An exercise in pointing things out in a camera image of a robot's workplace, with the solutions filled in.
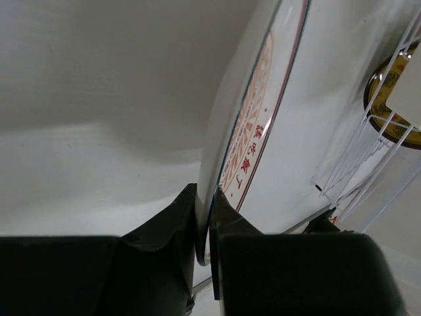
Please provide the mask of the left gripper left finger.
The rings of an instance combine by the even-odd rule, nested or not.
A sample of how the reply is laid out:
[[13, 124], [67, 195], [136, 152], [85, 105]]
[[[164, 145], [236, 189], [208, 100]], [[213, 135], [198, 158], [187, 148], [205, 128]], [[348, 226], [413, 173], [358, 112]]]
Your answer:
[[1, 314], [184, 315], [193, 288], [196, 191], [188, 184], [121, 237], [3, 237]]

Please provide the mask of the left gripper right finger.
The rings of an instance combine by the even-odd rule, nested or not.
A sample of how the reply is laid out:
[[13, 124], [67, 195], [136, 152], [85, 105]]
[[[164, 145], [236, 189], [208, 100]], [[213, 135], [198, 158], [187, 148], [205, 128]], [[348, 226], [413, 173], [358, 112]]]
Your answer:
[[223, 315], [405, 315], [387, 261], [365, 234], [264, 234], [221, 190], [209, 215], [214, 298]]

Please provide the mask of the white plate orange sunburst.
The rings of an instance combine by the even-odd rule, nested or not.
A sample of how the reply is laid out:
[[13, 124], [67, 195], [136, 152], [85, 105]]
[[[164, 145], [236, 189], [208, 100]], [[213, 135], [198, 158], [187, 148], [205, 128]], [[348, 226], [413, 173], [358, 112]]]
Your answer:
[[197, 181], [195, 251], [211, 262], [209, 221], [222, 191], [239, 211], [270, 137], [299, 49], [310, 1], [260, 1], [220, 83]]

